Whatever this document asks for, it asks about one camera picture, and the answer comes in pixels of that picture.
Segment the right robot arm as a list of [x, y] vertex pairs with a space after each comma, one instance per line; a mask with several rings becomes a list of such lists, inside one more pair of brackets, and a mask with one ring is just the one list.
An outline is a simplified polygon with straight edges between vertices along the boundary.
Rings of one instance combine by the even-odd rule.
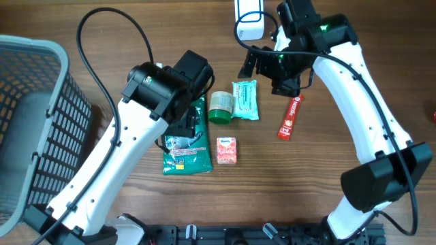
[[433, 154], [416, 144], [395, 120], [364, 61], [358, 36], [342, 14], [322, 18], [310, 1], [283, 1], [272, 21], [275, 47], [247, 47], [240, 78], [260, 74], [276, 95], [296, 97], [301, 73], [309, 70], [330, 91], [352, 135], [359, 166], [342, 173], [344, 196], [320, 224], [292, 227], [287, 243], [381, 244], [374, 218], [404, 195], [411, 199], [411, 229], [418, 228], [415, 188]]

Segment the red coffee stick sachet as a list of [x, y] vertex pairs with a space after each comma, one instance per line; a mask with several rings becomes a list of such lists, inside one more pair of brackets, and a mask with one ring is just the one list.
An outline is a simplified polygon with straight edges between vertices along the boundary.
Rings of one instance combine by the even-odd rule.
[[278, 132], [278, 138], [282, 140], [290, 140], [296, 120], [296, 114], [303, 100], [304, 96], [302, 94], [292, 98], [288, 111], [283, 119], [282, 126]]

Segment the green snack bag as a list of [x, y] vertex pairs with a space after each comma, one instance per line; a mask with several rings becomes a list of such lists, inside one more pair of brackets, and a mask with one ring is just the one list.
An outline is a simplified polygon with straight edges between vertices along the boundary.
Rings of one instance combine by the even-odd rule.
[[193, 137], [165, 135], [164, 175], [192, 175], [213, 169], [209, 149], [205, 95], [191, 104], [196, 109]]

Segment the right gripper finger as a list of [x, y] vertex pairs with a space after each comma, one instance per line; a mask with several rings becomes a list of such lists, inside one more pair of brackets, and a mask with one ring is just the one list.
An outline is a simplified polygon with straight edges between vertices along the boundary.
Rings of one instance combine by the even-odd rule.
[[257, 54], [248, 51], [243, 66], [238, 73], [238, 78], [250, 78], [253, 74], [256, 62]]
[[300, 94], [300, 79], [272, 80], [271, 93], [284, 97], [297, 97]]

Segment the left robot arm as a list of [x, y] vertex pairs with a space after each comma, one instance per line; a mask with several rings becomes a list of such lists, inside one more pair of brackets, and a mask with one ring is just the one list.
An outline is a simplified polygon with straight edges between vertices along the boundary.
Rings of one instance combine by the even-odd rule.
[[188, 50], [174, 67], [134, 67], [111, 125], [77, 174], [48, 205], [32, 205], [24, 221], [51, 244], [141, 244], [138, 219], [108, 213], [131, 172], [167, 128], [203, 96], [213, 69]]

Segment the green lid white jar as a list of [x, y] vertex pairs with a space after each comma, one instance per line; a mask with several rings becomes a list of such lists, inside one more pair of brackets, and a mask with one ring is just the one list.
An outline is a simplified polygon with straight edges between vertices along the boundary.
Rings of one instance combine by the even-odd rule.
[[234, 107], [234, 97], [231, 93], [215, 91], [211, 95], [208, 120], [218, 125], [230, 124]]

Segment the light teal tissue pack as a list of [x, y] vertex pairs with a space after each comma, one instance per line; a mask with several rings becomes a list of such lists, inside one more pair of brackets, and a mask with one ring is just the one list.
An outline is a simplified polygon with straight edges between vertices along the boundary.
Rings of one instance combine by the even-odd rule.
[[232, 118], [258, 120], [257, 81], [232, 82], [234, 108]]

